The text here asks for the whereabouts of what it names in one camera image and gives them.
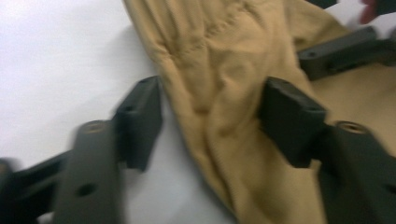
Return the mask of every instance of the black plastic bracket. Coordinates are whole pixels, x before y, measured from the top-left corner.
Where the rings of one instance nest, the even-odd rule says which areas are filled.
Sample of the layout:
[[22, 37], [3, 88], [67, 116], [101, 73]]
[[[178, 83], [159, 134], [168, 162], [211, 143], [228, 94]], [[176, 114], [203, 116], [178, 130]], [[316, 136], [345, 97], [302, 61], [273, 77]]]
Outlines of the black plastic bracket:
[[124, 223], [120, 162], [145, 171], [162, 127], [157, 77], [136, 84], [112, 120], [82, 125], [73, 149], [15, 172], [0, 159], [0, 223], [32, 224], [54, 212], [54, 224]]
[[259, 118], [290, 165], [322, 162], [318, 181], [329, 224], [395, 223], [396, 160], [367, 128], [324, 123], [326, 111], [289, 82], [269, 77]]
[[373, 27], [336, 38], [297, 53], [310, 80], [332, 76], [367, 63], [396, 64], [396, 30], [385, 40], [377, 39]]
[[396, 11], [396, 1], [376, 0], [376, 15], [385, 15]]

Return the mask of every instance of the hole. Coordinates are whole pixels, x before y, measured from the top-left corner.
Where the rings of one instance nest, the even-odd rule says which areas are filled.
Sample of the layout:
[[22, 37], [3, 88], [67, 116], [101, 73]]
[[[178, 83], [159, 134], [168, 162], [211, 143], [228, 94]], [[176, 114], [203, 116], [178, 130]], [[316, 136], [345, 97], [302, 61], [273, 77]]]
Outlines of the hole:
[[359, 134], [366, 133], [366, 130], [363, 127], [354, 123], [342, 123], [340, 125], [340, 128], [350, 133], [359, 133]]
[[386, 185], [386, 186], [385, 186], [385, 189], [386, 189], [387, 191], [389, 191], [390, 193], [392, 193], [392, 194], [396, 194], [396, 186], [393, 186], [393, 185]]
[[105, 125], [102, 122], [88, 124], [85, 133], [99, 133], [104, 129]]
[[125, 107], [125, 111], [126, 111], [126, 112], [131, 112], [131, 111], [133, 111], [133, 110], [134, 110], [134, 107], [131, 106], [131, 105], [128, 105], [128, 106]]
[[82, 198], [94, 193], [95, 191], [96, 191], [96, 186], [94, 184], [86, 184], [77, 189], [76, 195]]

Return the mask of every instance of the wrinkled fabric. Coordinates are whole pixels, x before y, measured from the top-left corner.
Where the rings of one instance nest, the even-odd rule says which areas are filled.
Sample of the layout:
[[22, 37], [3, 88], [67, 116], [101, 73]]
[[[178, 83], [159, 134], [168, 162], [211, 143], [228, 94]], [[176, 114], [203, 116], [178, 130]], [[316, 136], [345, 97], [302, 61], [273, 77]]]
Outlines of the wrinkled fabric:
[[125, 0], [162, 76], [191, 155], [240, 223], [324, 223], [314, 169], [294, 169], [261, 131], [264, 80], [280, 77], [396, 151], [394, 69], [371, 65], [315, 83], [295, 52], [345, 35], [304, 0]]

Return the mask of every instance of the white background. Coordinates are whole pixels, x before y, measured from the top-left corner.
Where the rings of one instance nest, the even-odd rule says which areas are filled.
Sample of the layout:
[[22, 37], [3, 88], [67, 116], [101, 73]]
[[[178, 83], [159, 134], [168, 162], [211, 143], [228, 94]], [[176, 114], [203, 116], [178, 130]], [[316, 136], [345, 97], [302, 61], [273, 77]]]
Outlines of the white background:
[[[329, 11], [359, 28], [362, 5]], [[373, 25], [386, 36], [395, 15]], [[67, 149], [77, 126], [110, 119], [144, 77], [157, 75], [121, 0], [0, 2], [0, 157], [27, 168]], [[145, 174], [125, 171], [129, 223], [235, 223], [207, 187], [163, 96], [164, 125]]]

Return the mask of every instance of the white table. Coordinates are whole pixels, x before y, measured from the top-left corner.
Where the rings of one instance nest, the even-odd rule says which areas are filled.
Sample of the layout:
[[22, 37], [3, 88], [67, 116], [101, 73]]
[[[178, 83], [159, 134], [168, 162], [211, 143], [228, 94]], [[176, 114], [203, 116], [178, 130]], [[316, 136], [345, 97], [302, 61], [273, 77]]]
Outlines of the white table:
[[[361, 5], [329, 9], [357, 28]], [[394, 15], [374, 22], [382, 34]], [[157, 75], [121, 0], [0, 2], [0, 157], [20, 168], [69, 149], [77, 126], [110, 119], [132, 86]], [[129, 223], [235, 223], [208, 188], [163, 96], [164, 124], [145, 174], [125, 171]]]

